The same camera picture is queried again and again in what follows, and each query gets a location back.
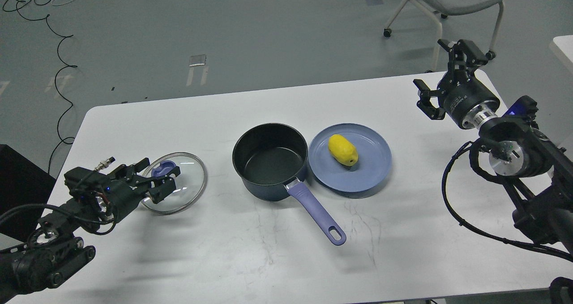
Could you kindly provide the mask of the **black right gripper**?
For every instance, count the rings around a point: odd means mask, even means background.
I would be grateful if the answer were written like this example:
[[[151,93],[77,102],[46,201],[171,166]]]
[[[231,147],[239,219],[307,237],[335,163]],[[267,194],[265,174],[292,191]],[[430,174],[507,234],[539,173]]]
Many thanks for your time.
[[[475,71],[487,65],[489,59],[468,39],[457,42],[439,39],[437,43],[448,53],[447,72],[438,83],[437,90],[428,88],[421,79],[413,80],[418,89],[417,108],[431,120],[443,120],[446,113],[459,128],[475,128],[472,123],[474,114],[483,109],[496,112],[500,107],[499,98],[475,78]],[[432,104],[431,98],[434,97],[438,98],[440,107]]]

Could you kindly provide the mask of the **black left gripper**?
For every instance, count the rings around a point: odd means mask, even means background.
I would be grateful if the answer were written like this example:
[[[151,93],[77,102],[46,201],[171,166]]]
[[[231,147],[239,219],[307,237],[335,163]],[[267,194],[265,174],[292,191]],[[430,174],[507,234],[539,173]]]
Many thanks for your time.
[[[175,177],[181,173],[177,165],[158,165],[151,169],[151,177],[138,178],[138,173],[150,165],[149,158],[143,158],[131,165],[121,164],[109,173],[96,175],[112,208],[114,219],[124,219],[131,214],[146,192],[154,204],[159,204],[176,188]]]

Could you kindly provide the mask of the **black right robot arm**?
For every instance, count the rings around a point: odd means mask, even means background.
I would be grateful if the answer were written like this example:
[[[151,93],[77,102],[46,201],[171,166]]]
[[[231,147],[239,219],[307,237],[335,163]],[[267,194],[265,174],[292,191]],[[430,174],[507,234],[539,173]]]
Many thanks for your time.
[[[572,261],[572,161],[539,130],[538,104],[530,96],[520,97],[501,116],[501,101],[475,77],[487,64],[473,41],[438,39],[449,57],[447,71],[431,90],[421,79],[417,108],[429,119],[450,116],[461,130],[478,130],[475,141],[467,141],[448,162],[441,179],[441,192],[448,212],[457,223],[477,235],[524,250]],[[512,220],[528,242],[509,240],[487,233],[457,214],[447,198],[447,179],[459,157],[468,153],[471,169],[488,182],[503,186],[514,205]]]

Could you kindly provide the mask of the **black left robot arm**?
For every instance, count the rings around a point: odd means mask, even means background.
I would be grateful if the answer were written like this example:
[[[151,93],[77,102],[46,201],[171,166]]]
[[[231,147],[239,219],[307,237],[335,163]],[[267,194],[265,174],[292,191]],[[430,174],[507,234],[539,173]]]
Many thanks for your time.
[[[2,214],[5,224],[29,210],[50,210],[24,243],[1,251],[3,304],[17,295],[58,288],[88,265],[96,249],[74,234],[78,229],[98,236],[109,234],[141,200],[150,198],[158,204],[176,189],[175,179],[181,171],[173,161],[161,161],[149,177],[141,175],[150,165],[147,158],[102,173],[113,161],[111,157],[93,170],[76,167],[65,173],[71,198],[61,206],[25,204]]]

